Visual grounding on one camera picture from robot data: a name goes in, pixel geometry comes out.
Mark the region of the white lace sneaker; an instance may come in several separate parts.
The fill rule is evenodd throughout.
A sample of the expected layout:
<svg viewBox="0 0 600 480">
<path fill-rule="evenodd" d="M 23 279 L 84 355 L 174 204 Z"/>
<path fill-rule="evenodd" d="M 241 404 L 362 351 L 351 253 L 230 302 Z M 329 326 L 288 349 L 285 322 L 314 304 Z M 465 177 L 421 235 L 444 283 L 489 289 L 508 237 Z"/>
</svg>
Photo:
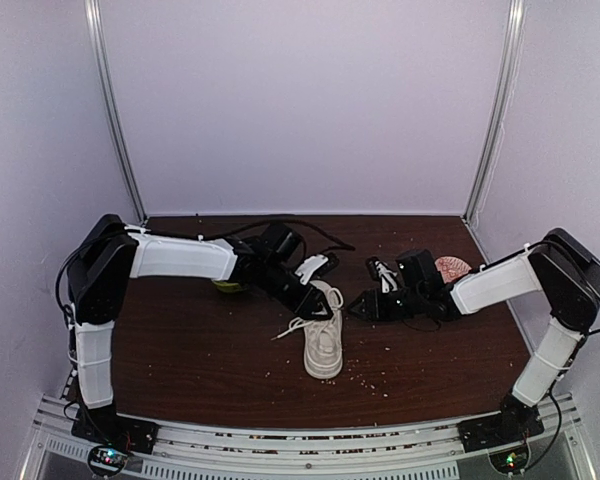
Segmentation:
<svg viewBox="0 0 600 480">
<path fill-rule="evenodd" d="M 338 288 L 322 280 L 314 280 L 311 284 L 323 293 L 341 293 Z M 342 309 L 331 321 L 310 321 L 296 317 L 289 322 L 285 331 L 272 337 L 271 340 L 275 341 L 302 330 L 304 332 L 303 361 L 306 372 L 318 380 L 333 379 L 343 366 Z"/>
</svg>

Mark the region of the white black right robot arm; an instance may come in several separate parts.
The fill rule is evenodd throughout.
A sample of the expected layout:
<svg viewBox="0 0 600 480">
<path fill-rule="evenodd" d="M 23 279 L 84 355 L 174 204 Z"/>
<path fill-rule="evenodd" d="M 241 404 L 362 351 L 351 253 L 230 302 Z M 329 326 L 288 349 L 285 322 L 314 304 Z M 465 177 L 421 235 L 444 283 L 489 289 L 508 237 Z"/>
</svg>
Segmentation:
<svg viewBox="0 0 600 480">
<path fill-rule="evenodd" d="M 543 304 L 544 334 L 498 411 L 458 425 L 467 451 L 543 433 L 539 403 L 570 369 L 600 312 L 600 259 L 567 230 L 554 228 L 541 240 L 477 267 L 427 249 L 408 250 L 395 263 L 367 260 L 378 285 L 348 305 L 350 315 L 369 322 L 425 316 L 443 323 L 527 296 Z"/>
</svg>

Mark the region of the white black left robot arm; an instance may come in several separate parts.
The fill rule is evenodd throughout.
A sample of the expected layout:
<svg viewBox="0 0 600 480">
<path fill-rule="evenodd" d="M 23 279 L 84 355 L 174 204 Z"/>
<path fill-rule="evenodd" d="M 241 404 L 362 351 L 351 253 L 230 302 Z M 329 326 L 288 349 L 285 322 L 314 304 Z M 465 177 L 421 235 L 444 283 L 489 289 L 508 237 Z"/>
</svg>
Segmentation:
<svg viewBox="0 0 600 480">
<path fill-rule="evenodd" d="M 157 424 L 120 416 L 111 379 L 113 330 L 132 279 L 186 277 L 254 286 L 303 320 L 330 320 L 335 309 L 318 280 L 339 260 L 326 249 L 291 265 L 296 249 L 306 244 L 294 224 L 263 221 L 263 233 L 245 239 L 236 231 L 193 237 L 103 215 L 59 271 L 67 279 L 68 300 L 60 309 L 79 393 L 73 436 L 125 454 L 153 451 Z"/>
</svg>

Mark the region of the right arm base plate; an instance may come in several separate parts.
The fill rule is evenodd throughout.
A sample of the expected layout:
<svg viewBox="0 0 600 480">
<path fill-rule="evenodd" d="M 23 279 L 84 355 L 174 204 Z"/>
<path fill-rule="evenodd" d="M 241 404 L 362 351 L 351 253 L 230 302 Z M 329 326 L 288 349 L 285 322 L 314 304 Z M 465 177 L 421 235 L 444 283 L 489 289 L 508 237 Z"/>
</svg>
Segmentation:
<svg viewBox="0 0 600 480">
<path fill-rule="evenodd" d="M 532 414 L 530 417 L 519 419 L 511 412 L 465 420 L 457 427 L 466 453 L 519 442 L 545 431 L 538 415 Z"/>
</svg>

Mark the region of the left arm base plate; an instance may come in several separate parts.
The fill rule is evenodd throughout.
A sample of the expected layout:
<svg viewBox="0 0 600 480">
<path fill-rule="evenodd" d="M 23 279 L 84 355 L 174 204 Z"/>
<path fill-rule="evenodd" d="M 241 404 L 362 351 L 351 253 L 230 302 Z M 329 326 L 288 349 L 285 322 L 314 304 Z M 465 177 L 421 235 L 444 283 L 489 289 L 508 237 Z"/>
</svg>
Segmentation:
<svg viewBox="0 0 600 480">
<path fill-rule="evenodd" d="M 151 454 L 159 426 L 151 421 L 119 416 L 110 408 L 80 407 L 71 434 L 93 443 L 113 446 L 123 453 Z"/>
</svg>

